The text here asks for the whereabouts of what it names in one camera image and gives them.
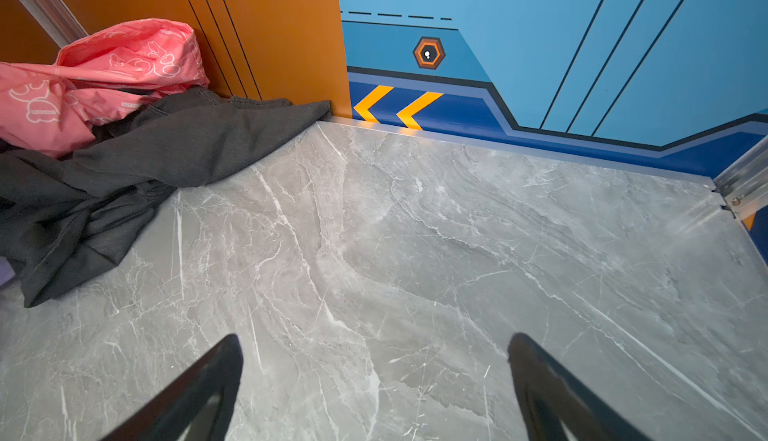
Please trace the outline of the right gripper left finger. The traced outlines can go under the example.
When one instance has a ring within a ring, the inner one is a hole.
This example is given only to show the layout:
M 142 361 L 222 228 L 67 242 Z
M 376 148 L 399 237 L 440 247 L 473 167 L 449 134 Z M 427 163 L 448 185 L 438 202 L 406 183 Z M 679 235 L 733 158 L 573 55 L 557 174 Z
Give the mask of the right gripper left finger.
M 104 438 L 223 440 L 233 417 L 243 366 L 238 336 L 226 335 Z

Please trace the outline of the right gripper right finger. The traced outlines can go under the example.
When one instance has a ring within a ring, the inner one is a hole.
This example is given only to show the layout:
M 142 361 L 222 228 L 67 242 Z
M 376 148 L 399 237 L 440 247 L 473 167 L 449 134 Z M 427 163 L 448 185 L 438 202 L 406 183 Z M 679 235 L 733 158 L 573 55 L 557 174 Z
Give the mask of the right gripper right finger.
M 508 362 L 530 440 L 646 440 L 530 336 L 518 332 Z

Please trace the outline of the lavender purple cloth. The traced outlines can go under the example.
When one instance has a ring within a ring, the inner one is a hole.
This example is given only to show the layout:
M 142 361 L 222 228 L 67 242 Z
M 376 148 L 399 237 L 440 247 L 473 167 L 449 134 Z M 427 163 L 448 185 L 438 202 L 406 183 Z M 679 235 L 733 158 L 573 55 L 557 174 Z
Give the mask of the lavender purple cloth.
M 0 286 L 5 285 L 15 277 L 15 272 L 9 261 L 3 257 L 0 258 Z

